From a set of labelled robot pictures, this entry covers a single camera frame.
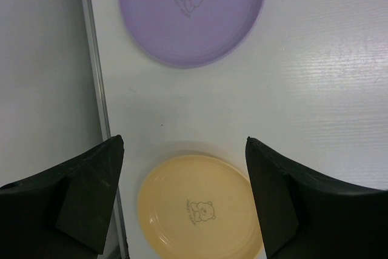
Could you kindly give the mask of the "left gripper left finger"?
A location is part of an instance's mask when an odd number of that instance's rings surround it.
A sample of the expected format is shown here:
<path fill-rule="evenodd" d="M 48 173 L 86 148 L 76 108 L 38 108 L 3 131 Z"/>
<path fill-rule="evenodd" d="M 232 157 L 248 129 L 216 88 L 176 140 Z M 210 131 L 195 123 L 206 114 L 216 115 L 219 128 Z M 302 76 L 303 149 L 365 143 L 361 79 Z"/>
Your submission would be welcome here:
<path fill-rule="evenodd" d="M 103 254 L 124 159 L 121 135 L 1 187 L 1 258 Z"/>

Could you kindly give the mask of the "orange plate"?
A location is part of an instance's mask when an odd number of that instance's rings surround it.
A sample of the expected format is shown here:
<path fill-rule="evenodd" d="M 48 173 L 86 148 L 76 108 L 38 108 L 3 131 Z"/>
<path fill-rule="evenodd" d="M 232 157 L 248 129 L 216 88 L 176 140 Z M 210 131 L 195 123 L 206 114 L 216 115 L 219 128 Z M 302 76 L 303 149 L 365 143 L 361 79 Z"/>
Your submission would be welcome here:
<path fill-rule="evenodd" d="M 249 179 L 211 156 L 160 164 L 144 180 L 137 209 L 160 258 L 258 258 L 264 249 Z"/>

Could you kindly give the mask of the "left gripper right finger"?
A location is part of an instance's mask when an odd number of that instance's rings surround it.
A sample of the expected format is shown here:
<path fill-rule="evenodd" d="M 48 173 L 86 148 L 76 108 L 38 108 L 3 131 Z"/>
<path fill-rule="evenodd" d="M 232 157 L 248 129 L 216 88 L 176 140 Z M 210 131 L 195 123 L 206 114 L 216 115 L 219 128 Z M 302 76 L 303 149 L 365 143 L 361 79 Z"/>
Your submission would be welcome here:
<path fill-rule="evenodd" d="M 255 138 L 246 164 L 267 258 L 386 258 L 387 191 L 337 180 Z"/>

